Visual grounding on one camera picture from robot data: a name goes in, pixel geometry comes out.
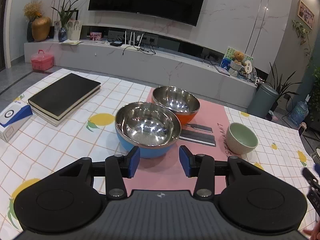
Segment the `gray tile floor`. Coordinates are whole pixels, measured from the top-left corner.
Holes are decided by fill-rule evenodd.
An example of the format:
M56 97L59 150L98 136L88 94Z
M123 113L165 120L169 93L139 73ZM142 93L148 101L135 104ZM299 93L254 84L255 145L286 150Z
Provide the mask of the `gray tile floor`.
M54 66L44 73L38 73L38 72L32 71L31 64L20 62L12 66L10 69L4 69L3 71L1 71L0 72L0 112L8 104L10 104L18 95L22 94L22 92L24 92L27 88L29 88L30 86L39 82L41 79L43 79L47 75L50 75L51 73L59 69L61 69L61 67ZM81 71L81 72L90 73L90 74L106 75L104 73L90 72L90 71L77 70L77 69L71 69L71 68L70 70ZM123 78L123 77L118 77L118 78L131 81L131 82L137 82L137 83L151 86L151 87L160 86L159 84L142 82L142 81L132 80L132 79ZM211 101L213 103L217 103L223 106L228 106L228 107L237 109L239 111L246 112L245 108L235 106L233 104L229 104L229 103L215 100L212 98L203 97L201 95L195 95L195 96L203 100ZM278 117L278 120L276 121L276 123L286 127L293 128L293 125L290 123L287 117L284 116L284 114L275 112L275 115ZM317 132L313 132L313 131L305 131L303 135L308 136L308 138L301 136L301 141L303 143L303 146L305 147L306 152L308 154L311 154L315 151L316 147L320 144L320 142L317 141L317 140L320 140L320 135Z

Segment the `pink placemat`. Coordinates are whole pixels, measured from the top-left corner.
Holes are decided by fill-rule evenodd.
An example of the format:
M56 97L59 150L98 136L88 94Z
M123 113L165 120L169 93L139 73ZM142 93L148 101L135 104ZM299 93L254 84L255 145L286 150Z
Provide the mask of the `pink placemat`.
M171 147L166 155L156 159L140 159L138 169L132 179L124 179L128 195L132 189L147 190L190 190L193 194L197 178L186 177L179 161L179 147L186 145L193 154L204 153L212 156L217 161L226 161L233 155L225 145L225 132L229 126L229 120L224 106L204 100L200 101L200 110L190 122L212 128L213 133L196 130L183 126L182 129L213 135L216 147L188 142L179 139ZM215 194L221 193L226 187L225 177L216 177Z

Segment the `green bowl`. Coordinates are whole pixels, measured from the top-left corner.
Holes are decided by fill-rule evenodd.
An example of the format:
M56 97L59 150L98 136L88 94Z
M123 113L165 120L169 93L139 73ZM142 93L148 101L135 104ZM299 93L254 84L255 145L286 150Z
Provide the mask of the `green bowl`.
M233 122L227 130L227 145L235 154L246 154L258 146L258 138L245 125Z

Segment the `teddy bear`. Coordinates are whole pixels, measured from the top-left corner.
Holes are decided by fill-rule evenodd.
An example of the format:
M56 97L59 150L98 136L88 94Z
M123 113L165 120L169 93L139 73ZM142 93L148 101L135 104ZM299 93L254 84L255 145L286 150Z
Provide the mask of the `teddy bear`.
M236 64L241 64L242 66L246 66L246 63L242 63L242 61L244 60L244 54L242 52L239 51L235 51L233 53L233 61Z

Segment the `plastic water bottle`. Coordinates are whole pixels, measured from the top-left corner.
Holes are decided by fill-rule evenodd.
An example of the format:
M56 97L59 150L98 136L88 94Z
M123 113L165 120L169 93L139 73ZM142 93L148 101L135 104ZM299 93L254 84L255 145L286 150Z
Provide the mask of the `plastic water bottle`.
M295 125L299 126L303 120L307 117L309 114L308 110L308 104L307 102L309 101L310 96L307 95L307 98L305 101L299 101L296 105L296 107L293 109L291 114L289 114L288 119Z

